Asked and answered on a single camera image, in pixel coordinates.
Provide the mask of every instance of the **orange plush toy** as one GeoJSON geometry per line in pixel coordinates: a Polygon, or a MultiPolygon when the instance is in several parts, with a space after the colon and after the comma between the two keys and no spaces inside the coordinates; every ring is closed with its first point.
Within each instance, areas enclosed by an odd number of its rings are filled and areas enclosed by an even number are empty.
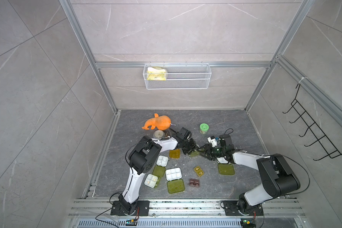
{"type": "Polygon", "coordinates": [[[142,128],[144,130],[149,130],[148,126],[151,126],[151,130],[157,127],[158,130],[164,131],[171,126],[171,120],[168,116],[158,116],[158,114],[155,113],[155,117],[147,120],[142,128]]]}

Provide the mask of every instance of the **green lid jar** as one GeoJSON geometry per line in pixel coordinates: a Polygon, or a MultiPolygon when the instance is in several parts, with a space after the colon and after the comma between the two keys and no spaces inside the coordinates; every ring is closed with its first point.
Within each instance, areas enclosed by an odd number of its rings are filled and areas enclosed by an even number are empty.
{"type": "Polygon", "coordinates": [[[208,132],[208,130],[209,130],[209,125],[207,125],[207,124],[201,124],[200,125],[199,131],[201,134],[206,134],[208,132]]]}

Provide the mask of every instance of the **metal rail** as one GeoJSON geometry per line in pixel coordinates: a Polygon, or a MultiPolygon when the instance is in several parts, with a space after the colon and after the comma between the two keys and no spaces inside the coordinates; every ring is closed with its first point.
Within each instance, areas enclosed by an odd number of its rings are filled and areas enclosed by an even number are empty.
{"type": "Polygon", "coordinates": [[[59,2],[62,5],[62,8],[64,10],[64,12],[66,13],[66,16],[76,34],[76,37],[82,47],[82,50],[84,51],[87,60],[90,63],[91,68],[93,69],[95,76],[97,78],[97,80],[99,81],[99,84],[105,94],[106,99],[109,102],[109,105],[111,107],[111,109],[113,110],[113,113],[117,112],[117,108],[115,106],[114,100],[109,92],[108,87],[106,86],[105,80],[103,78],[103,76],[101,75],[99,69],[95,66],[95,58],[91,52],[90,46],[86,41],[85,35],[82,32],[82,29],[80,27],[80,24],[77,20],[77,17],[74,13],[74,10],[72,8],[71,3],[69,2],[69,0],[59,0],[59,2]]]}
{"type": "MultiPolygon", "coordinates": [[[[223,200],[238,199],[143,199],[150,201],[150,209],[146,218],[183,218],[183,217],[229,217],[229,218],[252,218],[252,216],[226,216],[221,207],[223,200]]],[[[94,218],[112,205],[109,198],[77,199],[71,205],[69,218],[94,218]]],[[[272,199],[262,204],[265,217],[267,218],[298,218],[305,214],[297,199],[272,199]]],[[[110,216],[110,211],[103,215],[110,216]]]]}
{"type": "Polygon", "coordinates": [[[278,55],[277,62],[287,71],[300,85],[326,110],[335,121],[342,127],[342,109],[317,85],[292,65],[285,57],[278,55]]]}
{"type": "Polygon", "coordinates": [[[113,138],[113,135],[115,132],[115,128],[118,124],[120,113],[121,112],[118,111],[118,113],[113,116],[113,118],[109,124],[108,131],[106,133],[103,144],[101,145],[101,148],[100,148],[100,153],[99,153],[99,155],[96,159],[96,162],[95,162],[95,164],[96,164],[95,169],[91,173],[91,177],[89,178],[89,181],[86,185],[85,192],[82,195],[82,198],[84,198],[84,199],[87,197],[93,197],[94,196],[96,183],[98,182],[101,168],[104,164],[105,157],[108,153],[108,149],[109,149],[110,143],[112,141],[112,138],[113,138]]]}
{"type": "Polygon", "coordinates": [[[268,61],[178,61],[178,62],[142,62],[142,61],[124,61],[124,62],[96,62],[98,68],[110,67],[141,67],[145,64],[189,64],[189,63],[207,63],[210,67],[270,67],[271,62],[268,61]]]}
{"type": "Polygon", "coordinates": [[[267,82],[267,79],[269,78],[270,74],[274,70],[274,67],[276,65],[275,60],[276,60],[277,56],[282,55],[285,52],[287,46],[289,45],[290,41],[294,37],[296,31],[298,30],[299,26],[303,22],[305,16],[308,14],[308,12],[309,12],[310,8],[312,7],[312,5],[314,4],[314,2],[315,2],[315,0],[303,0],[303,2],[300,5],[294,19],[292,20],[292,23],[291,23],[289,29],[287,30],[286,34],[284,35],[284,38],[282,39],[281,43],[278,46],[278,49],[276,50],[274,56],[272,57],[271,67],[267,71],[265,71],[265,73],[262,75],[259,83],[256,86],[255,91],[251,95],[251,98],[249,99],[249,101],[246,105],[246,108],[245,108],[245,110],[247,112],[250,111],[252,105],[255,103],[258,95],[260,94],[262,88],[264,87],[265,83],[267,82]]]}

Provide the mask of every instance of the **wall-mounted basket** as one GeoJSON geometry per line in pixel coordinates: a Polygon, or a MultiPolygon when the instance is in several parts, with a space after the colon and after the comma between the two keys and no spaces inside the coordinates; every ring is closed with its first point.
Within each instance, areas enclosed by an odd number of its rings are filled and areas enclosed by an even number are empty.
{"type": "Polygon", "coordinates": [[[146,89],[207,89],[210,76],[210,66],[206,63],[148,63],[143,69],[146,89]],[[166,80],[147,80],[148,67],[165,69],[166,80]]]}

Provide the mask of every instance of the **white compartment container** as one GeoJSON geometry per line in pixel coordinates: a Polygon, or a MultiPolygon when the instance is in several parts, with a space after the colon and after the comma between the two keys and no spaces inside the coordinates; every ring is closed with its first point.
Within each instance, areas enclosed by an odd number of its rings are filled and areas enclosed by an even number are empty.
{"type": "Polygon", "coordinates": [[[166,167],[168,161],[169,161],[169,157],[160,155],[160,156],[158,156],[156,164],[159,166],[166,167]]]}
{"type": "Polygon", "coordinates": [[[154,188],[156,186],[156,183],[158,181],[158,177],[152,174],[148,174],[146,180],[144,181],[144,185],[154,188]]]}
{"type": "Polygon", "coordinates": [[[176,180],[176,179],[181,179],[182,174],[181,174],[181,169],[180,168],[173,168],[173,169],[168,169],[166,170],[166,180],[176,180]]]}

